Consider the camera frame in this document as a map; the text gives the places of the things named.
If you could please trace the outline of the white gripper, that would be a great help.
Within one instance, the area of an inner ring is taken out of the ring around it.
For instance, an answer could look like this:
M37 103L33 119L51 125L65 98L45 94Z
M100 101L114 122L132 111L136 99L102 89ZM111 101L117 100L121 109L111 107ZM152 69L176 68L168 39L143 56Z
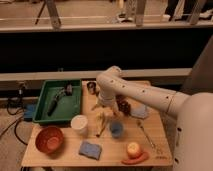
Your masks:
M120 111L116 110L116 101L114 99L103 99L103 98L99 98L98 99L98 103L101 106L109 107L112 110L114 117L119 117L120 116ZM100 107L99 104L95 104L91 108L91 110L94 111L95 109L99 108Z

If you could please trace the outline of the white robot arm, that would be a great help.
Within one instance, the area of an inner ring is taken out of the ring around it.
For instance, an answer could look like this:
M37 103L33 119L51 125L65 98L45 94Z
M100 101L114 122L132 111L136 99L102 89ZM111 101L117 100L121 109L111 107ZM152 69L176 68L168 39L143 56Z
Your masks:
M118 112L121 94L177 117L173 171L213 171L213 93L182 92L126 81L112 66L99 73L97 104Z

